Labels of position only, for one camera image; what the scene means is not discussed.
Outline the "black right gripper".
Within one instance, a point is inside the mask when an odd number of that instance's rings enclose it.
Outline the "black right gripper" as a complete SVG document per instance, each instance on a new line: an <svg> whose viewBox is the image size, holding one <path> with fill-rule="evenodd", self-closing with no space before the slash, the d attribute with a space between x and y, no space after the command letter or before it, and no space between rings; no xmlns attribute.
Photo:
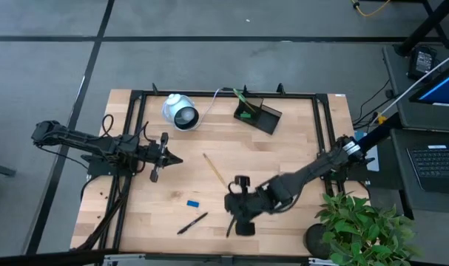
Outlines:
<svg viewBox="0 0 449 266"><path fill-rule="evenodd" d="M263 213L265 200L257 193L249 193L250 178L237 175L234 184L241 189L240 193L228 193L224 197L224 208L229 209L232 215L231 222L226 230L226 236L230 236L232 230L238 236L254 236L255 224L252 220Z"/></svg>

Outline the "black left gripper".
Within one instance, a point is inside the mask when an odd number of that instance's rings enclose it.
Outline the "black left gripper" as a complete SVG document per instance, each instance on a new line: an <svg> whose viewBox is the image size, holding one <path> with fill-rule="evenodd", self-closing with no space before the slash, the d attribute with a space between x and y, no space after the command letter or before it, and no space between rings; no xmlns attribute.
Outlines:
<svg viewBox="0 0 449 266"><path fill-rule="evenodd" d="M173 154L167 147L169 140L169 135L167 132L163 132L160 138L160 142L157 143L156 140L150 140L147 148L146 161L148 163L153 163L154 167L150 174L150 180L153 183L158 181L158 172L161 168L166 166L171 166L179 164L183 160Z"/></svg>

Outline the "black mesh desk organizer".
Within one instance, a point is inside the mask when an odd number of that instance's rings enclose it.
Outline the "black mesh desk organizer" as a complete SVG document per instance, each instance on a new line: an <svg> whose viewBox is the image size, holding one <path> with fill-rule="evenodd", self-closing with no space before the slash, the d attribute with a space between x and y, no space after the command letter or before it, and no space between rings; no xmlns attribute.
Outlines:
<svg viewBox="0 0 449 266"><path fill-rule="evenodd" d="M262 132L273 134L282 116L282 112L264 105L262 98L247 98L247 101L256 112L252 112L239 100L239 104L234 111L234 118ZM240 118L240 114L243 112L251 114L251 118Z"/></svg>

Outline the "black pen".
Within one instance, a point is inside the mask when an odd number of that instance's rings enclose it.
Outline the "black pen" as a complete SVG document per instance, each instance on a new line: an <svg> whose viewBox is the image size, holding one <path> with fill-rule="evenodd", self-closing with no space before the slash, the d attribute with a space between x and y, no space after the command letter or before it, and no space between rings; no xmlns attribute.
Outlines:
<svg viewBox="0 0 449 266"><path fill-rule="evenodd" d="M199 221L201 221L203 218L205 218L207 215L209 214L209 212L206 212L204 214L201 214L198 218L194 219L192 222L190 222L188 225L184 226L183 228L181 228L178 232L177 235L183 234L186 231L188 231L193 225L195 225L196 223L198 223Z"/></svg>

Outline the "white desk fan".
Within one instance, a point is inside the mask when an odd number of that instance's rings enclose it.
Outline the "white desk fan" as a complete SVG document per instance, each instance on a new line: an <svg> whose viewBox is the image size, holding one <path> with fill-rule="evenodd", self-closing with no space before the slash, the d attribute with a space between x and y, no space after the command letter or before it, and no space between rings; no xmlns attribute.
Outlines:
<svg viewBox="0 0 449 266"><path fill-rule="evenodd" d="M199 120L199 113L192 100L180 94L170 94L162 105L162 116L180 131L192 130Z"/></svg>

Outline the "white label card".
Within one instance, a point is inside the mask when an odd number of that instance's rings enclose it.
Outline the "white label card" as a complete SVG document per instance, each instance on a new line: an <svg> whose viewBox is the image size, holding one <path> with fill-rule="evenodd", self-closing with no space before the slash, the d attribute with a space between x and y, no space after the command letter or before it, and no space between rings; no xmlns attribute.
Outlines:
<svg viewBox="0 0 449 266"><path fill-rule="evenodd" d="M375 171L378 172L379 171L379 158L378 158L378 149L377 146L372 147L371 149L369 149L366 153L366 158L367 159L371 159L371 162L369 162L366 165L366 168L369 171Z"/></svg>

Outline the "black crossbar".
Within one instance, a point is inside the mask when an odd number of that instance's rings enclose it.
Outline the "black crossbar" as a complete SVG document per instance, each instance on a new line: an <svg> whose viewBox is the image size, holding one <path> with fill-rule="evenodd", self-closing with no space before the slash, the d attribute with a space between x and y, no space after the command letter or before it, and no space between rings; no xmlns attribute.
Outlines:
<svg viewBox="0 0 449 266"><path fill-rule="evenodd" d="M105 256L116 254L117 250L104 249L6 256L0 257L0 266L84 266L102 263Z"/></svg>

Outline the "black laptop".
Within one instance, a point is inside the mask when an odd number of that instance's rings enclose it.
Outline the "black laptop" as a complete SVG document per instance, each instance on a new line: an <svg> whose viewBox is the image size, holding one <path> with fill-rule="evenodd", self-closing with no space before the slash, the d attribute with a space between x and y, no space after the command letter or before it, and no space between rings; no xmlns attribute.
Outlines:
<svg viewBox="0 0 449 266"><path fill-rule="evenodd" d="M449 213L449 133L390 130L408 206Z"/></svg>

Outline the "black side desk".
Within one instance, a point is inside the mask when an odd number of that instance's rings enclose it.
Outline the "black side desk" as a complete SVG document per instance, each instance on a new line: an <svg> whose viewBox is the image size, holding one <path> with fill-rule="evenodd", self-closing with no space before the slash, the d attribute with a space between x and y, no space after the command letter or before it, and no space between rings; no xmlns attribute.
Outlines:
<svg viewBox="0 0 449 266"><path fill-rule="evenodd" d="M406 75L409 59L397 55L393 47L384 47L382 54L392 89L400 96L415 81ZM449 107L411 102L409 97L418 90L417 84L408 94L398 100L394 107L402 128L449 132Z"/></svg>

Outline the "white rod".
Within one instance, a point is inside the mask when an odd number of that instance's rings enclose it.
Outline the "white rod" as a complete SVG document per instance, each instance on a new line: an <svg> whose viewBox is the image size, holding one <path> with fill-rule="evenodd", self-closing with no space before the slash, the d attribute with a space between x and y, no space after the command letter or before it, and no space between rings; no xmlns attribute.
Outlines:
<svg viewBox="0 0 449 266"><path fill-rule="evenodd" d="M393 52L389 52L387 48L382 49L383 54L383 60L385 62L388 74L389 74L389 81L391 83L391 86L393 89L396 89L396 78L393 74L393 71L391 70L391 65L389 61L389 56L394 54ZM443 66L445 63L449 62L449 57L439 63L436 66L433 66L432 69L429 72L426 72L421 78L418 78L414 83L412 83L406 90L404 90L401 94L397 95L397 97L391 102L391 104L386 107L383 111L377 114L377 116L369 123L370 126L375 124L380 117L382 117L392 106L394 106L397 102L399 102L402 98L404 98L411 90L413 89L421 89L422 88L422 82L427 79L430 75L435 73L441 66Z"/></svg>

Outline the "black power adapter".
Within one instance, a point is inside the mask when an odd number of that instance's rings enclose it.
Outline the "black power adapter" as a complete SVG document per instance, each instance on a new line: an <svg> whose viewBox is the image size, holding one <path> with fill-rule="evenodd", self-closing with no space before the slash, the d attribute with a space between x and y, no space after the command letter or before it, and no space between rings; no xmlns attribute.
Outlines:
<svg viewBox="0 0 449 266"><path fill-rule="evenodd" d="M434 68L437 51L428 46L415 47L410 56L407 76L418 80Z"/></svg>

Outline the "monitor with blue screen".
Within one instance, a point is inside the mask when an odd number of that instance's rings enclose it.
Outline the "monitor with blue screen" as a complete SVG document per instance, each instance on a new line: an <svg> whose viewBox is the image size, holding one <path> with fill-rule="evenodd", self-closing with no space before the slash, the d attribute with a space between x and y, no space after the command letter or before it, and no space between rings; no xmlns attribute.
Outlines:
<svg viewBox="0 0 449 266"><path fill-rule="evenodd" d="M449 107L449 67L417 90L409 101Z"/></svg>

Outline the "black stand legs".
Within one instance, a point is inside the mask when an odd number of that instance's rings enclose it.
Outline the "black stand legs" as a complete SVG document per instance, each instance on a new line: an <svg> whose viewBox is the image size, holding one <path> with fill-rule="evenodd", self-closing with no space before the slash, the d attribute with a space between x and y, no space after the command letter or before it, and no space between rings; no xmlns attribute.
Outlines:
<svg viewBox="0 0 449 266"><path fill-rule="evenodd" d="M427 19L400 45L395 46L396 54L407 56L411 50L449 13L449 0L443 0L441 4L428 16Z"/></svg>

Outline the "black metal table frame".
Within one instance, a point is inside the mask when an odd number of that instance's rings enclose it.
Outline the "black metal table frame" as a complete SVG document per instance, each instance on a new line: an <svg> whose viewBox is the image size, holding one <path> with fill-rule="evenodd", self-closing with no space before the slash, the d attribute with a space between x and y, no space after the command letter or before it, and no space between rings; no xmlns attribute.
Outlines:
<svg viewBox="0 0 449 266"><path fill-rule="evenodd" d="M132 90L129 92L129 102L127 105L126 115L124 117L124 126L123 133L129 134L129 130L131 127L132 116L137 115L137 121L135 123L134 133L144 134L146 132L144 121L146 115L146 107L148 106L148 100L153 97L165 97L170 94L180 94L189 97L193 103L196 103L198 98L208 98L212 103L218 98L239 98L233 93L233 88L224 87L222 89L218 89L216 92L204 92L204 91L160 91L156 86L152 87L151 90ZM325 138L328 138L328 141L331 145L336 143L336 137L334 134L334 126L332 122L332 116L329 105L329 97L326 94L311 94L311 93L290 93L287 94L284 91L283 85L280 83L277 87L276 92L256 92L249 91L247 88L243 88L241 90L238 89L246 98L262 98L265 100L269 99L298 99L298 100L309 100L311 102L312 115L314 119L314 136L316 137L317 147L319 149L318 155L321 155L324 151L326 151L325 146ZM145 165L139 164L138 168L140 170L144 170ZM124 177L125 180L131 184L132 178L134 175L91 175L88 173L88 181L92 182L93 180L101 177L101 176L111 176L111 187L109 191L109 196L107 199L107 207L105 212L108 214L112 211L113 202L117 200L117 197L122 192L121 187L121 178Z"/></svg>

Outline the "silver aluminium bracket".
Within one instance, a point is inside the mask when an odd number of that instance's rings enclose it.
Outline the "silver aluminium bracket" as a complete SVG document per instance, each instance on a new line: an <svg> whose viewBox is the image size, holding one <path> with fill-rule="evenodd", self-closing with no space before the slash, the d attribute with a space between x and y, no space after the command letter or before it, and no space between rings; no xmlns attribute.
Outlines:
<svg viewBox="0 0 449 266"><path fill-rule="evenodd" d="M146 258L145 253L110 254L104 257L101 266L118 266L120 262L145 260L145 258Z"/></svg>
<svg viewBox="0 0 449 266"><path fill-rule="evenodd" d="M309 258L308 266L339 266L334 264L330 259Z"/></svg>

